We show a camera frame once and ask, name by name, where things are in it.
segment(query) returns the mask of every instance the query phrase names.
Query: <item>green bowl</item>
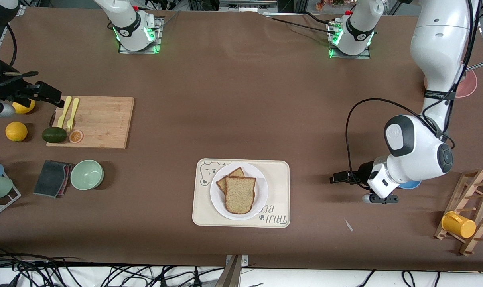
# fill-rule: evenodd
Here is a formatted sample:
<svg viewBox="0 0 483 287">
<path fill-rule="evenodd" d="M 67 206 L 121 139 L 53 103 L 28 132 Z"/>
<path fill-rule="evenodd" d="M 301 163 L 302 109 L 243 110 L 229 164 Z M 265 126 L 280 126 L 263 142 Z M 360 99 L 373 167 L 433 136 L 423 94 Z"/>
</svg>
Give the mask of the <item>green bowl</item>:
<svg viewBox="0 0 483 287">
<path fill-rule="evenodd" d="M 71 172 L 71 184 L 78 190 L 94 189 L 103 180 L 103 168 L 97 161 L 87 159 L 79 162 Z"/>
</svg>

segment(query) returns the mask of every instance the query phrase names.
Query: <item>white plate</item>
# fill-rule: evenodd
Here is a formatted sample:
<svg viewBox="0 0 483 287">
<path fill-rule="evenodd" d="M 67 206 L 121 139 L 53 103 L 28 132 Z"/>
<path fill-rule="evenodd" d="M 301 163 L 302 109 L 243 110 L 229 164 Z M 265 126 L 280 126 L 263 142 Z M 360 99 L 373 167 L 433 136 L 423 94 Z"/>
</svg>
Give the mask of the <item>white plate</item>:
<svg viewBox="0 0 483 287">
<path fill-rule="evenodd" d="M 256 186 L 254 187 L 256 196 L 254 198 L 254 203 L 252 204 L 252 209 L 247 214 L 232 214 L 227 211 L 227 208 L 225 207 L 225 195 L 216 184 L 217 181 L 221 180 L 224 176 L 230 174 L 238 167 L 243 169 L 243 173 L 245 173 L 246 177 L 257 178 Z M 232 220 L 247 220 L 259 214 L 266 205 L 266 201 L 268 200 L 268 183 L 264 174 L 257 167 L 245 162 L 234 162 L 217 171 L 211 182 L 210 195 L 215 209 L 225 218 Z"/>
</svg>

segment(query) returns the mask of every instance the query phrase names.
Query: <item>avocado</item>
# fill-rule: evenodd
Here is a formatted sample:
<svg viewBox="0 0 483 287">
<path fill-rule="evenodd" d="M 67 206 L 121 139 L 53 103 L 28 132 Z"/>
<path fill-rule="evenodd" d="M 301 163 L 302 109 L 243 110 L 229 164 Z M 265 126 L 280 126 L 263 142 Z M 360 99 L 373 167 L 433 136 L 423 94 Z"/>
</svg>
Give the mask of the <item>avocado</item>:
<svg viewBox="0 0 483 287">
<path fill-rule="evenodd" d="M 66 130 L 63 128 L 58 127 L 50 127 L 43 131 L 43 140 L 46 142 L 51 142 L 52 144 L 56 144 L 58 142 L 63 142 L 67 137 L 68 134 Z"/>
</svg>

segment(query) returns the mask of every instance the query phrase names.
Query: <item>orange slice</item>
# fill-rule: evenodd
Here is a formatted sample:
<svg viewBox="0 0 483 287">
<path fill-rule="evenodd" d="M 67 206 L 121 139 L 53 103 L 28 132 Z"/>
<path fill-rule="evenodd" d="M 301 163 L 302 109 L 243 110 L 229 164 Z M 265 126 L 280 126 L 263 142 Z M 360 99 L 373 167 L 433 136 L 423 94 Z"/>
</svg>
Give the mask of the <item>orange slice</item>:
<svg viewBox="0 0 483 287">
<path fill-rule="evenodd" d="M 69 135 L 69 141 L 74 144 L 81 142 L 82 139 L 83 139 L 83 132 L 78 130 L 72 131 L 71 134 Z"/>
</svg>

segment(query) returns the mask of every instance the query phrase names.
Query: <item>wooden cutting board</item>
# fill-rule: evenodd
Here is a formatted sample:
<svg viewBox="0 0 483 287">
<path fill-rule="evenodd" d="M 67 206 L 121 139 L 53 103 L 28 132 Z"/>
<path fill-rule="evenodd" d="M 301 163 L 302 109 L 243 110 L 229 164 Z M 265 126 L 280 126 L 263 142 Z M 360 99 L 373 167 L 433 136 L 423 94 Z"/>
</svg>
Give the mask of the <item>wooden cutting board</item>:
<svg viewBox="0 0 483 287">
<path fill-rule="evenodd" d="M 74 96 L 79 98 L 79 107 L 75 116 L 73 130 L 83 132 L 83 140 L 71 143 L 69 139 L 61 143 L 46 143 L 47 147 L 96 147 L 107 149 L 125 149 L 128 131 L 132 120 L 134 98 L 119 96 Z M 69 106 L 63 128 L 71 117 L 72 104 Z M 56 127 L 63 109 L 55 110 Z"/>
</svg>

